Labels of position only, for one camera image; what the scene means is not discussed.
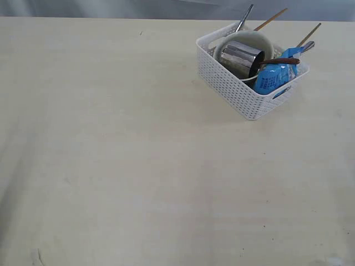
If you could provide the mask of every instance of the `white basket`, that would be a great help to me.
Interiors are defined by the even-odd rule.
[[[235,29],[236,24],[233,23],[196,41],[199,75],[246,119],[257,120],[283,104],[291,96],[300,78],[308,73],[310,68],[301,62],[298,65],[298,76],[295,79],[267,95],[256,93],[213,58],[215,47],[209,49],[211,42],[228,36],[235,32]],[[273,46],[275,56],[281,55],[284,51],[278,45]]]

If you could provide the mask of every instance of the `blue snack bag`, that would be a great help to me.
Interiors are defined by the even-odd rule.
[[[303,47],[288,48],[280,58],[299,58]],[[268,64],[258,74],[254,91],[266,95],[297,76],[297,65]]]

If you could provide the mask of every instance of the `metal cup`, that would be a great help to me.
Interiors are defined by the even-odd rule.
[[[240,79],[255,76],[265,58],[264,51],[235,40],[227,42],[221,51],[219,62]]]

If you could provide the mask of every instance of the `table surface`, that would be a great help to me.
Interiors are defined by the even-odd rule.
[[[355,23],[253,122],[196,73],[229,23],[0,18],[0,265],[355,265]]]

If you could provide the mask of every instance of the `chopstick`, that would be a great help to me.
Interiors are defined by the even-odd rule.
[[[319,23],[318,25],[316,25],[316,27],[314,29],[312,29],[312,31],[310,33],[308,33],[308,35],[305,36],[305,38],[303,40],[301,40],[301,42],[296,47],[301,47],[302,44],[305,43],[306,40],[308,40],[309,37],[320,27],[320,25],[322,25],[322,23]]]
[[[271,18],[269,18],[267,21],[265,21],[264,23],[262,23],[260,26],[256,27],[254,30],[258,31],[259,29],[263,28],[264,26],[268,25],[270,22],[272,22],[275,18],[277,18],[278,16],[280,16],[283,12],[285,12],[288,8],[285,8],[283,10],[281,10],[280,12],[278,12],[276,15],[272,16]]]

